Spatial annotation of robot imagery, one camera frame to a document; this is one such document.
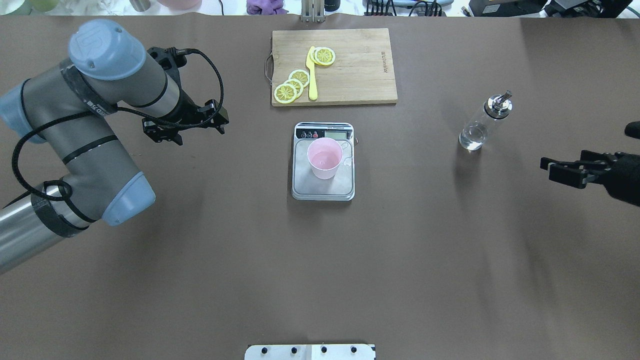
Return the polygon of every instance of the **knife handle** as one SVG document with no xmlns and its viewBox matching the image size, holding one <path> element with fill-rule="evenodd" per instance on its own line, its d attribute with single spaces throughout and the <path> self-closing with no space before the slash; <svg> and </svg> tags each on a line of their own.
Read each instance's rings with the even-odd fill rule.
<svg viewBox="0 0 640 360">
<path fill-rule="evenodd" d="M 318 87 L 316 85 L 316 66 L 309 68 L 309 100 L 318 98 Z"/>
</svg>

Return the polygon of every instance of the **brown table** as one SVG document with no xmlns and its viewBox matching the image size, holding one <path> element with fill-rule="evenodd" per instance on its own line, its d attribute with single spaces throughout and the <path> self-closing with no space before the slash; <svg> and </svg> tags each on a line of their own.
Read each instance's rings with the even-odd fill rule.
<svg viewBox="0 0 640 360">
<path fill-rule="evenodd" d="M 640 21 L 117 17 L 145 46 L 197 47 L 225 80 L 227 134 L 156 145 L 109 121 L 157 193 L 0 277 L 1 359 L 242 359 L 249 344 L 365 341 L 390 359 L 640 357 L 640 208 L 553 183 L 540 157 L 640 152 Z M 66 55 L 88 18 L 1 17 L 5 92 Z M 275 29 L 390 29 L 393 106 L 272 108 Z M 217 97 L 204 61 L 185 89 Z M 478 154 L 457 136 L 491 94 L 514 111 Z M 291 197 L 295 123 L 356 129 L 349 203 Z M 0 199 L 17 136 L 0 125 Z M 32 183 L 66 173 L 29 145 Z"/>
</svg>

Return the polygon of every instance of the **purple towel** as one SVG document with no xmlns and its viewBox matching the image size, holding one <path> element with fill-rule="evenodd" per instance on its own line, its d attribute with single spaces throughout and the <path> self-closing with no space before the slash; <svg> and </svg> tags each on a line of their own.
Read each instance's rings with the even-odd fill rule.
<svg viewBox="0 0 640 360">
<path fill-rule="evenodd" d="M 274 15 L 287 13 L 282 8 L 283 0 L 246 0 L 246 13 L 249 15 Z"/>
</svg>

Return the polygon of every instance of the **wooden cutting board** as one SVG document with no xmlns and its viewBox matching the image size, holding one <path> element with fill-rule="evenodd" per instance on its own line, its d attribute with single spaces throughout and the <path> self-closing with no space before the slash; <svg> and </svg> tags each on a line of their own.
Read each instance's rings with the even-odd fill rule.
<svg viewBox="0 0 640 360">
<path fill-rule="evenodd" d="M 335 51 L 335 62 L 316 65 L 318 98 L 310 101 L 308 87 L 290 104 L 280 104 L 273 90 L 295 69 L 308 71 L 309 47 L 326 46 Z M 396 75 L 389 29 L 342 29 L 274 31 L 272 39 L 273 106 L 395 104 Z"/>
</svg>

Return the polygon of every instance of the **blue joint cover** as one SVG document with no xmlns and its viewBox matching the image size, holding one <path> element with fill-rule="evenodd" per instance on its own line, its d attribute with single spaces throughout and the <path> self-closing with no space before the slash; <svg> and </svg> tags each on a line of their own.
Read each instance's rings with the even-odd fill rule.
<svg viewBox="0 0 640 360">
<path fill-rule="evenodd" d="M 18 133 L 20 137 L 27 135 L 28 132 L 33 130 L 31 124 L 27 121 L 27 115 L 24 114 L 24 108 L 22 108 L 22 84 L 9 90 L 4 96 L 0 97 L 0 118 L 4 120 L 7 126 Z M 38 135 L 34 135 L 29 139 L 33 143 L 44 143 L 44 140 Z"/>
<path fill-rule="evenodd" d="M 156 201 L 156 194 L 147 178 L 138 172 L 113 198 L 102 219 L 111 226 L 120 225 L 136 216 Z"/>
<path fill-rule="evenodd" d="M 83 74 L 99 80 L 119 80 L 140 70 L 147 59 L 142 43 L 117 22 L 85 22 L 69 40 L 69 58 Z"/>
</svg>

